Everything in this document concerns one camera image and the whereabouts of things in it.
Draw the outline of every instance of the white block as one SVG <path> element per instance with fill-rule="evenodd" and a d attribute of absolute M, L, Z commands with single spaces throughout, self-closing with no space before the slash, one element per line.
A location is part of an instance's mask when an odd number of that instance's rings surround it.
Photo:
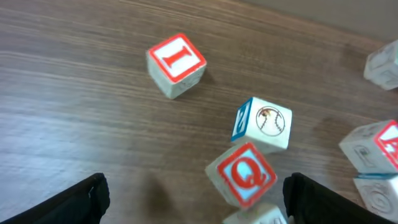
<path fill-rule="evenodd" d="M 170 99 L 196 85 L 206 60 L 184 34 L 177 34 L 147 51 L 148 72 Z"/>
<path fill-rule="evenodd" d="M 398 222 L 397 174 L 360 174 L 354 183 L 369 211 Z"/>
<path fill-rule="evenodd" d="M 278 206 L 261 202 L 249 210 L 238 211 L 223 221 L 223 224 L 287 224 Z"/>
<path fill-rule="evenodd" d="M 398 172 L 398 125 L 393 120 L 358 127 L 339 146 L 359 173 Z"/>
<path fill-rule="evenodd" d="M 277 181 L 271 166 L 250 142 L 228 149 L 205 171 L 230 205 L 244 209 L 256 203 Z"/>
<path fill-rule="evenodd" d="M 292 116 L 290 109 L 252 97 L 238 109 L 231 141 L 253 142 L 264 154 L 286 150 Z"/>
<path fill-rule="evenodd" d="M 385 90 L 398 87 L 398 40 L 368 56 L 364 77 Z"/>

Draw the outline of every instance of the wood grain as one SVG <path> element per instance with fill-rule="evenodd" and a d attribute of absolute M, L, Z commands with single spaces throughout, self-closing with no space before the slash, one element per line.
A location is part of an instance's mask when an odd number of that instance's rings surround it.
<path fill-rule="evenodd" d="M 208 68 L 172 101 L 145 51 L 177 32 Z M 204 168 L 251 96 L 294 111 L 267 200 L 284 208 L 283 180 L 302 172 L 361 204 L 337 144 L 398 109 L 363 79 L 382 42 L 235 0 L 2 0 L 0 39 L 0 221 L 104 172 L 102 223 L 220 223 L 236 208 Z"/>

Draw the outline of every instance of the gray wall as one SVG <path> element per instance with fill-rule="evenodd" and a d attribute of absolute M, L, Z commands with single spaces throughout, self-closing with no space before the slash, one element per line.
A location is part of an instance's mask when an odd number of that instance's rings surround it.
<path fill-rule="evenodd" d="M 398 0 L 244 0 L 375 39 L 398 39 Z"/>

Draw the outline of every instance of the alphabet block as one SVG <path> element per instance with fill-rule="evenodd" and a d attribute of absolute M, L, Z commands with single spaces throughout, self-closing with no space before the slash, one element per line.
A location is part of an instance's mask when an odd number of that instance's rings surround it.
<path fill-rule="evenodd" d="M 285 150 L 292 116 L 290 109 L 252 97 L 238 109 L 231 141 L 253 142 L 264 154 Z"/>
<path fill-rule="evenodd" d="M 398 40 L 368 56 L 364 77 L 385 90 L 398 87 Z"/>
<path fill-rule="evenodd" d="M 174 99 L 199 82 L 206 60 L 184 34 L 177 34 L 147 51 L 147 66 L 157 86 Z"/>
<path fill-rule="evenodd" d="M 398 172 L 398 125 L 393 120 L 358 127 L 339 146 L 359 173 Z"/>
<path fill-rule="evenodd" d="M 234 146 L 212 162 L 206 173 L 225 200 L 249 208 L 277 181 L 277 176 L 253 143 Z"/>
<path fill-rule="evenodd" d="M 238 211 L 223 224 L 287 224 L 278 206 L 261 202 L 248 210 Z"/>
<path fill-rule="evenodd" d="M 398 222 L 397 174 L 360 174 L 354 183 L 369 211 Z"/>

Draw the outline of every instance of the red block face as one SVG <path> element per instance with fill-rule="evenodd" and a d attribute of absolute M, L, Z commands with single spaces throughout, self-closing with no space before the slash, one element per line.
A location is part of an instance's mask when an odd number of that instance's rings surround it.
<path fill-rule="evenodd" d="M 177 34 L 151 48 L 149 55 L 173 83 L 206 65 L 206 60 L 184 34 Z"/>
<path fill-rule="evenodd" d="M 391 164 L 398 170 L 397 122 L 391 121 L 379 134 L 376 135 L 374 141 Z"/>
<path fill-rule="evenodd" d="M 252 143 L 246 143 L 218 166 L 242 208 L 253 205 L 277 181 L 277 176 Z"/>

